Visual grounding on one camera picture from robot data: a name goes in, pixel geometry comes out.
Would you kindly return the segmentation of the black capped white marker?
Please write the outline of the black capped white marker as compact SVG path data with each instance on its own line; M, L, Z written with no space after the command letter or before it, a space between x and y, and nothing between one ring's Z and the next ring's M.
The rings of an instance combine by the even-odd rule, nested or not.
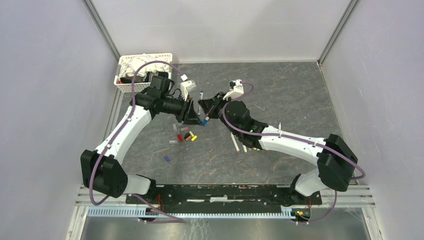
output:
M235 150L239 153L239 152L240 152L240 148L239 148L239 146L238 146L238 144L237 144L237 141L236 141L236 138L235 138L234 134L233 134L233 133L231 133L231 134L230 134L230 136L231 136L231 139L232 139L233 145L234 145L234 147L235 147Z

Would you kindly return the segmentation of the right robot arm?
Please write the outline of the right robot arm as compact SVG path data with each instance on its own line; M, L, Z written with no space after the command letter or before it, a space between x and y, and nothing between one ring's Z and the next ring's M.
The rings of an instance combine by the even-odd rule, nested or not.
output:
M244 102L225 100L223 93L198 103L206 117L219 119L247 148L288 154L315 166L293 180L288 196L295 204L326 188L345 192L354 179L358 159L339 135L310 137L283 131L252 118Z

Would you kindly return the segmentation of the blue capped white marker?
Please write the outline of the blue capped white marker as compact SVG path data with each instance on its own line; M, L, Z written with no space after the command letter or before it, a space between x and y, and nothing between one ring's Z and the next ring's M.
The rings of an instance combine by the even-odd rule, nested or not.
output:
M202 126L205 126L207 123L208 123L208 121L209 121L209 115L207 114L206 116L205 116L205 118L204 118L204 120L203 120L203 122L202 122Z

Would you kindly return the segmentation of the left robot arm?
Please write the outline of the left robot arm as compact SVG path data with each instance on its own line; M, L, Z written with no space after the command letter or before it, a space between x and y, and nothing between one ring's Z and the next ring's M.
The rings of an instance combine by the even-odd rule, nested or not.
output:
M90 191L118 198L138 194L145 204L157 198L155 181L141 175L128 175L122 167L124 157L136 137L156 115L174 115L184 125L200 125L194 101L189 93L195 89L192 80L180 83L181 96L170 96L171 80L155 75L150 86L133 95L124 117L95 150L85 150L80 157L83 185Z

